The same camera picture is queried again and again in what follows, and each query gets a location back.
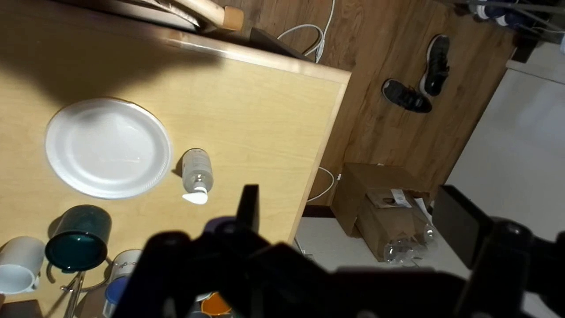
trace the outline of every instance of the cardboard box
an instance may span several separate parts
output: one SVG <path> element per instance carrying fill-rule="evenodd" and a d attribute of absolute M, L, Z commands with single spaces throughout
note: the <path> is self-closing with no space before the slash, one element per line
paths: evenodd
<path fill-rule="evenodd" d="M 333 212 L 336 213 L 341 227 L 352 236 L 361 236 L 356 224 L 366 206 L 366 194 L 391 189 L 424 192 L 424 187 L 400 167 L 345 164 L 341 181 L 338 183 L 333 201 Z"/>
<path fill-rule="evenodd" d="M 375 257 L 386 261 L 386 245 L 389 242 L 424 243 L 426 219 L 410 196 L 407 196 L 407 203 L 400 204 L 391 189 L 371 190 L 364 199 L 357 229 Z"/>

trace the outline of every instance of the orange object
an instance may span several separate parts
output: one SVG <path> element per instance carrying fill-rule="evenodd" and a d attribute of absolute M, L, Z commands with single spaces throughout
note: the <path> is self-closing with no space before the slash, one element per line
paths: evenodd
<path fill-rule="evenodd" d="M 202 302 L 200 310 L 209 316 L 227 316 L 232 312 L 232 307 L 220 293 L 213 293 L 207 300 Z"/>

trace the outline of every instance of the bottle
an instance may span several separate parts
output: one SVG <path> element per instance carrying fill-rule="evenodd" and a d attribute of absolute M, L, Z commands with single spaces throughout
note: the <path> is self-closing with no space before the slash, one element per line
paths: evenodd
<path fill-rule="evenodd" d="M 204 148 L 190 148 L 183 155 L 183 185 L 186 189 L 184 199 L 195 204 L 209 203 L 213 190 L 213 164 Z"/>
<path fill-rule="evenodd" d="M 497 22 L 500 26 L 509 26 L 509 28 L 515 28 L 515 30 L 534 26 L 534 19 L 530 19 L 529 15 L 525 15 L 525 14 L 522 14 L 518 10 L 509 10 L 507 14 L 500 15 L 497 19 Z"/>
<path fill-rule="evenodd" d="M 108 284 L 105 289 L 105 307 L 103 307 L 105 318 L 114 316 L 114 310 L 117 309 L 117 305 L 128 287 L 130 277 L 133 275 L 140 257 L 142 257 L 142 249 L 128 249 L 128 250 L 123 250 L 114 259 Z"/>

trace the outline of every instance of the wooden table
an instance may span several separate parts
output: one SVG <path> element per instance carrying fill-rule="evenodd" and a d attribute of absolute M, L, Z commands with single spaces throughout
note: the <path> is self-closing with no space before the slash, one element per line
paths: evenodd
<path fill-rule="evenodd" d="M 93 203 L 112 213 L 114 257 L 158 231 L 198 236 L 209 219 L 236 213 L 244 183 L 260 183 L 262 234 L 294 236 L 349 72 L 47 0 L 4 0 L 0 38 L 0 243 L 18 234 L 47 242 L 54 219 Z M 47 160 L 45 132 L 59 109 L 93 97 L 153 111 L 172 137 L 176 162 L 188 148 L 206 148 L 216 180 L 211 201 L 184 201 L 174 173 L 133 199 L 68 187 Z M 101 282 L 107 266 L 89 272 L 85 284 Z M 36 293 L 8 302 L 38 298 L 48 314 L 71 280 L 54 272 L 57 282 L 43 268 Z"/>

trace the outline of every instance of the white plate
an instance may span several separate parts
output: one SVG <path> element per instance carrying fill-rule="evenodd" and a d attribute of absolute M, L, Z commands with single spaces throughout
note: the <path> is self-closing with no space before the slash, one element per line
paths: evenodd
<path fill-rule="evenodd" d="M 167 176 L 172 162 L 161 121 L 119 98 L 89 98 L 59 111 L 47 151 L 66 183 L 98 197 L 140 196 Z"/>

